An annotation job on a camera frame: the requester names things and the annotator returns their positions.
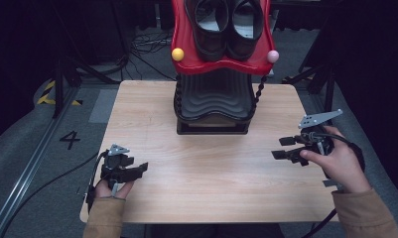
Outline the red and black shoe rack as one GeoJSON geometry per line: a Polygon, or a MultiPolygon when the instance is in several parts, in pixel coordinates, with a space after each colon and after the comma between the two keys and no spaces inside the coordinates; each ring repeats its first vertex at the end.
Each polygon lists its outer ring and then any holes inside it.
{"type": "Polygon", "coordinates": [[[245,134],[253,118],[261,89],[278,60],[270,30],[270,0],[259,0],[263,33],[253,55],[245,61],[227,55],[203,61],[197,54],[184,0],[172,0],[175,29],[171,55],[177,72],[174,110],[177,132],[192,134],[245,134]]]}

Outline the black metal stand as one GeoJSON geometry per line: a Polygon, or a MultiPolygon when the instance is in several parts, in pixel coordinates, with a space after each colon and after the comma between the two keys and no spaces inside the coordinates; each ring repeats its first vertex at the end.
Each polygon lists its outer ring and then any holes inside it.
{"type": "Polygon", "coordinates": [[[66,32],[66,26],[61,19],[54,0],[46,0],[46,3],[52,9],[54,18],[53,20],[45,21],[45,23],[47,24],[47,30],[49,31],[51,42],[56,52],[56,66],[53,76],[56,86],[54,118],[58,118],[65,110],[65,107],[71,103],[71,100],[65,98],[64,95],[64,80],[67,81],[70,87],[69,92],[74,93],[82,84],[80,73],[77,71],[79,68],[87,75],[95,77],[105,84],[119,84],[119,81],[109,78],[104,73],[97,71],[85,62],[71,56],[70,52],[76,51],[76,47],[66,44],[67,41],[70,41],[70,37],[66,32]]]}
{"type": "Polygon", "coordinates": [[[299,68],[299,74],[285,77],[282,83],[293,85],[309,79],[307,91],[310,94],[323,92],[323,111],[331,111],[334,94],[333,57],[332,20],[327,18],[304,58],[299,68]]]}

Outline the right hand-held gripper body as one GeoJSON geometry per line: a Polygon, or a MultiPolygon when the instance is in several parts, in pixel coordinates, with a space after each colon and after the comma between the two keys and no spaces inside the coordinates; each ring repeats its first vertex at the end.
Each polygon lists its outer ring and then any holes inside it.
{"type": "Polygon", "coordinates": [[[342,114],[342,110],[305,115],[298,125],[301,130],[298,142],[303,144],[303,150],[313,151],[323,156],[328,155],[333,149],[333,141],[330,138],[324,123],[342,114]]]}

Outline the person's right hand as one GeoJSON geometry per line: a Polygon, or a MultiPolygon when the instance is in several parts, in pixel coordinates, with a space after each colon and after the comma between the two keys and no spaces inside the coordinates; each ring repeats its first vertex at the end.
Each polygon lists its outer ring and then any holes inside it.
{"type": "Polygon", "coordinates": [[[320,166],[334,181],[343,186],[347,193],[362,193],[372,189],[362,171],[354,151],[343,141],[332,140],[334,149],[323,156],[312,151],[303,150],[300,156],[320,166]]]}

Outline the grey metal floor rail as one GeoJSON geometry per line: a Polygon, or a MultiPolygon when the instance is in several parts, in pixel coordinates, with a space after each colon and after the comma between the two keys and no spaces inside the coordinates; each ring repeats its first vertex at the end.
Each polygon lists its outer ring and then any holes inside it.
{"type": "Polygon", "coordinates": [[[343,114],[334,119],[332,123],[347,139],[362,149],[366,162],[365,174],[390,209],[398,224],[398,189],[383,168],[368,137],[349,108],[347,100],[338,86],[333,92],[332,108],[343,111],[343,114]]]}
{"type": "Polygon", "coordinates": [[[72,104],[72,101],[78,93],[77,87],[71,87],[64,99],[62,109],[56,118],[53,118],[48,124],[39,144],[33,152],[29,162],[26,164],[22,173],[14,183],[10,194],[8,195],[5,203],[0,210],[0,238],[2,232],[6,230],[6,224],[12,220],[12,216],[17,212],[18,206],[21,203],[29,185],[31,184],[33,177],[38,170],[42,160],[44,159],[45,152],[53,138],[53,135],[57,131],[66,111],[72,104]]]}

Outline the person's left hand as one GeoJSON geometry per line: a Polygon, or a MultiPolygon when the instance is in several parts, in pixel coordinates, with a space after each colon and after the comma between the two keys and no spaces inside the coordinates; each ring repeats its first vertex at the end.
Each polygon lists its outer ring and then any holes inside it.
{"type": "Polygon", "coordinates": [[[117,191],[113,192],[109,187],[106,180],[101,180],[95,187],[95,197],[116,197],[125,199],[134,185],[133,181],[124,183],[117,191]]]}

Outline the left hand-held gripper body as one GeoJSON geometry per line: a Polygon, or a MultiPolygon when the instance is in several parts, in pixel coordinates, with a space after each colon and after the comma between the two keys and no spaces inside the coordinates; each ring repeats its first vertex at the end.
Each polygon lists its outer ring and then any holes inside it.
{"type": "Polygon", "coordinates": [[[123,156],[128,156],[129,150],[113,144],[109,150],[105,152],[104,164],[101,167],[100,177],[107,181],[108,187],[114,189],[117,183],[123,183],[123,172],[131,166],[121,167],[120,161],[123,156]]]}

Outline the yellow black hazard tape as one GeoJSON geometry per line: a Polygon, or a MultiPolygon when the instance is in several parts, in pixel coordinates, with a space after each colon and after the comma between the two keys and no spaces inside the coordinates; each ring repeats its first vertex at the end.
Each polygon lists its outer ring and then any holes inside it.
{"type": "MultiPolygon", "coordinates": [[[[54,80],[50,80],[48,84],[46,85],[44,91],[42,92],[41,96],[39,97],[37,104],[50,104],[50,105],[56,105],[56,101],[52,98],[49,97],[51,92],[53,91],[53,88],[56,86],[56,83],[54,80]]],[[[74,100],[71,105],[75,106],[81,106],[83,104],[83,100],[76,99],[74,100]]]]}

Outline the black leather shoe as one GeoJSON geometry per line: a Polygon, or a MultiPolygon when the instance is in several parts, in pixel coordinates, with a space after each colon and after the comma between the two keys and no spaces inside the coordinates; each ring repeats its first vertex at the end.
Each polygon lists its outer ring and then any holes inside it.
{"type": "Polygon", "coordinates": [[[194,43],[203,61],[220,60],[226,49],[229,11],[226,0],[184,0],[194,43]]]}
{"type": "Polygon", "coordinates": [[[248,60],[263,33],[264,19],[259,0],[229,0],[227,55],[248,60]]]}

